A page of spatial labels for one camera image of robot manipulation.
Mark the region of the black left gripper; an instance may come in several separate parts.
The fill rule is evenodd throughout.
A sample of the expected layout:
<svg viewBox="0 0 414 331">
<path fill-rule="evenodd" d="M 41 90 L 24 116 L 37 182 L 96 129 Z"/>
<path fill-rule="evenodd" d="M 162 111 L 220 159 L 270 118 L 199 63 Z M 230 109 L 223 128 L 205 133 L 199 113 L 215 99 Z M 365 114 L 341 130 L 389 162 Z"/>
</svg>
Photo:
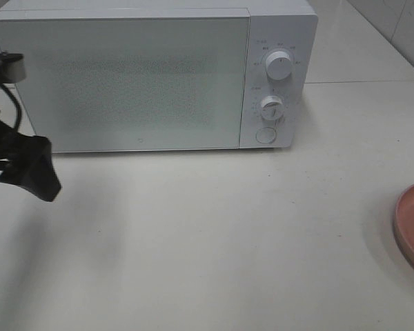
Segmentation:
<svg viewBox="0 0 414 331">
<path fill-rule="evenodd" d="M 22 188 L 52 202 L 61 190 L 52 163 L 52 144 L 46 137 L 19 134 L 10 147 L 5 138 L 13 129 L 0 120 L 0 183 Z"/>
</svg>

